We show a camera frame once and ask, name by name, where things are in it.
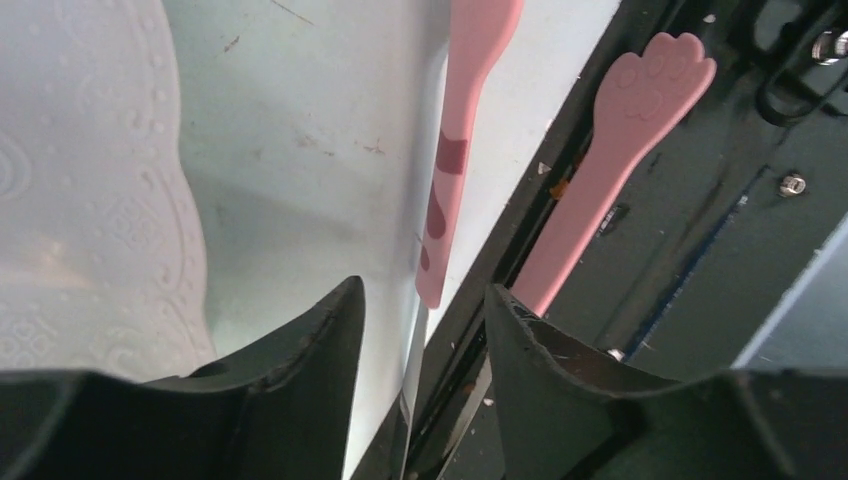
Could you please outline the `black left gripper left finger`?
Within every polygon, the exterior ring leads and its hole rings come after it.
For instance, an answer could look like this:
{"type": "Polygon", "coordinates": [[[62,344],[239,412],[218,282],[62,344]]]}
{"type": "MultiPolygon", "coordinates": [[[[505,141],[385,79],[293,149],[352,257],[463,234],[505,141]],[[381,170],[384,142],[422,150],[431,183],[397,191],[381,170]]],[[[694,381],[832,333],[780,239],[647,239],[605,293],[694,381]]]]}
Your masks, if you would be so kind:
{"type": "Polygon", "coordinates": [[[338,479],[365,323],[351,276],[186,377],[1,376],[5,479],[338,479]]]}

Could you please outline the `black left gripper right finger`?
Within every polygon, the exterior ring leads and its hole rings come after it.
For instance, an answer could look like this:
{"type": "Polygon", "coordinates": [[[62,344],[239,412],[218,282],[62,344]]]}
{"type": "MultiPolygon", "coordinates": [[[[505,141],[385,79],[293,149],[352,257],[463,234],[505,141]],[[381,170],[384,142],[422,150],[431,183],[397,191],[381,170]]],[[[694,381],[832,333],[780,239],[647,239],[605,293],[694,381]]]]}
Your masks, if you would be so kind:
{"type": "Polygon", "coordinates": [[[536,317],[500,285],[485,327],[509,479],[843,479],[847,375],[649,374],[536,317]]]}

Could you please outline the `white three-tier cake stand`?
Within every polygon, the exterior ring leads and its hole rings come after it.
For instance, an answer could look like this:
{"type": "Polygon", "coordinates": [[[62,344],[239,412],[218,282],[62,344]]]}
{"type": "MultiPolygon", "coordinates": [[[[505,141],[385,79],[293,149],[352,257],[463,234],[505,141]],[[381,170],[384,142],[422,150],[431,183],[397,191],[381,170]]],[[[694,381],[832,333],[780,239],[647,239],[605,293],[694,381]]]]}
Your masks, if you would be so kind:
{"type": "Polygon", "coordinates": [[[159,1],[1,5],[1,367],[136,382],[213,361],[159,1]]]}

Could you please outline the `pink-tipped metal tongs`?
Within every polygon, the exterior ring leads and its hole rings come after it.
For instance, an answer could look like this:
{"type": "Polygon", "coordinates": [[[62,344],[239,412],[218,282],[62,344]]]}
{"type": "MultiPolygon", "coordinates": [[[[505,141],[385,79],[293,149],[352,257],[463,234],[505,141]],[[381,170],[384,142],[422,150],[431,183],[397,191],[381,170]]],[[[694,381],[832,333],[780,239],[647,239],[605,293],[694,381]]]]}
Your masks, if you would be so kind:
{"type": "MultiPolygon", "coordinates": [[[[407,475],[427,323],[443,298],[481,92],[522,8],[513,0],[451,5],[443,109],[415,278],[418,313],[389,457],[394,479],[407,475]]],[[[594,97],[588,151],[511,288],[531,312],[547,312],[634,169],[701,99],[716,70],[702,41],[687,32],[660,32],[643,53],[612,63],[594,97]]]]}

